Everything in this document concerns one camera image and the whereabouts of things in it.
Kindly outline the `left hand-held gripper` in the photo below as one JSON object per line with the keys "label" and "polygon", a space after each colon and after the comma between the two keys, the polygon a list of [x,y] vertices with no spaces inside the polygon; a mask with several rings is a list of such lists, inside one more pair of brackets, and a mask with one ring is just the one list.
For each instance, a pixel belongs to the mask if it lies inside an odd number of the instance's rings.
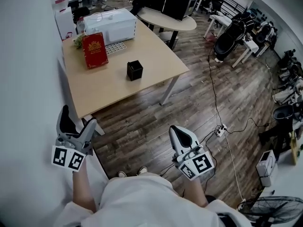
{"label": "left hand-held gripper", "polygon": [[97,120],[90,119],[79,134],[69,117],[68,105],[64,105],[57,120],[57,139],[52,148],[51,164],[78,172],[84,159],[92,155],[91,139],[96,125]]}

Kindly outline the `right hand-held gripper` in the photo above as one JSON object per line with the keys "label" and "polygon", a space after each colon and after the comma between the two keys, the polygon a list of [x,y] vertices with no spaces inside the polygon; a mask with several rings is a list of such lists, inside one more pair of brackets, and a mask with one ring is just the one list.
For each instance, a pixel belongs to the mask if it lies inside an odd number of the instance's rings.
{"label": "right hand-held gripper", "polygon": [[197,136],[188,129],[172,125],[169,128],[169,138],[175,150],[173,163],[188,180],[214,169],[214,163],[209,151],[199,145]]}

